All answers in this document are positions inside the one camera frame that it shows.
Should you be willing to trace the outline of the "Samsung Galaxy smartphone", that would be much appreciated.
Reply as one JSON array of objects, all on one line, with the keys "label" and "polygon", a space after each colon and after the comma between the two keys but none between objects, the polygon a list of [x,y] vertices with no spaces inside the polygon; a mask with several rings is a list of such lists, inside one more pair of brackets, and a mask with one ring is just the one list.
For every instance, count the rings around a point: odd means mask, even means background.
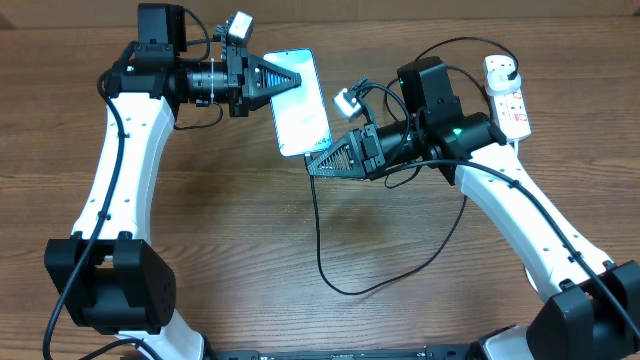
[{"label": "Samsung Galaxy smartphone", "polygon": [[300,86],[271,98],[280,154],[293,157],[326,150],[332,136],[313,51],[268,52],[263,59],[301,76]]}]

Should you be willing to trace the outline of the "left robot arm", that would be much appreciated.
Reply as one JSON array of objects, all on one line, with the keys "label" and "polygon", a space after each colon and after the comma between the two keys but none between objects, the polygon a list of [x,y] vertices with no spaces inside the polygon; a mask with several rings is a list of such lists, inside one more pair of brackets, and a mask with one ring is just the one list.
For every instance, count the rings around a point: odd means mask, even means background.
[{"label": "left robot arm", "polygon": [[206,31],[221,56],[187,56],[181,5],[142,3],[138,37],[102,73],[105,139],[87,202],[66,239],[52,239],[45,267],[58,291],[55,309],[79,327],[130,344],[149,359],[211,359],[207,338],[176,308],[176,278],[153,249],[150,215],[160,159],[183,104],[245,117],[301,77],[249,53],[253,19],[244,12]]}]

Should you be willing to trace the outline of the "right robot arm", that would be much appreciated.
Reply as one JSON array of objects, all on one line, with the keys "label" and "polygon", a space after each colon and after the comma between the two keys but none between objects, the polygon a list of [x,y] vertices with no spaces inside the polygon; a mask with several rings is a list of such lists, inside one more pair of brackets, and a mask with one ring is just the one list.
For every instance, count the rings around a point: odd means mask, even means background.
[{"label": "right robot arm", "polygon": [[368,121],[307,155],[312,178],[376,180],[436,168],[489,217],[542,301],[527,326],[468,345],[429,345],[428,359],[622,359],[639,350],[639,266],[615,263],[556,209],[520,163],[491,112],[465,115],[437,57],[397,71],[404,119]]}]

